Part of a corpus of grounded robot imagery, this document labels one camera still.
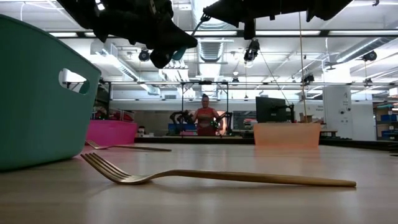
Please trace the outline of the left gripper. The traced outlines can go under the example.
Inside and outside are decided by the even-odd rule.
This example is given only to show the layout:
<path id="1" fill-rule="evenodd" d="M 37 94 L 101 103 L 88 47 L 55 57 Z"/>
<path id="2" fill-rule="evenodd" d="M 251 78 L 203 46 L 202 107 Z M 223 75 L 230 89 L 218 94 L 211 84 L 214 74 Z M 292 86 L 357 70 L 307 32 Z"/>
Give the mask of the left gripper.
<path id="1" fill-rule="evenodd" d="M 103 1 L 99 11 L 99 30 L 135 43 L 154 45 L 150 60 L 162 69 L 172 60 L 174 52 L 194 48 L 198 41 L 174 24 L 171 1 Z"/>

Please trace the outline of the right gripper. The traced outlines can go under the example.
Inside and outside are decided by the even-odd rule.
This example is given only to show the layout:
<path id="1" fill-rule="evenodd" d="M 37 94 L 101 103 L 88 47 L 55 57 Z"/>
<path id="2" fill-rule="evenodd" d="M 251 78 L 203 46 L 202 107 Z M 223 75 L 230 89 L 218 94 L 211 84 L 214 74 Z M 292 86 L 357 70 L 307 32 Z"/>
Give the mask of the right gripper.
<path id="1" fill-rule="evenodd" d="M 256 36 L 256 19 L 270 17 L 271 20 L 280 14 L 306 11 L 310 0 L 255 0 L 246 3 L 243 0 L 219 0 L 203 8 L 203 12 L 212 18 L 239 27 L 244 23 L 243 38 L 251 40 Z"/>

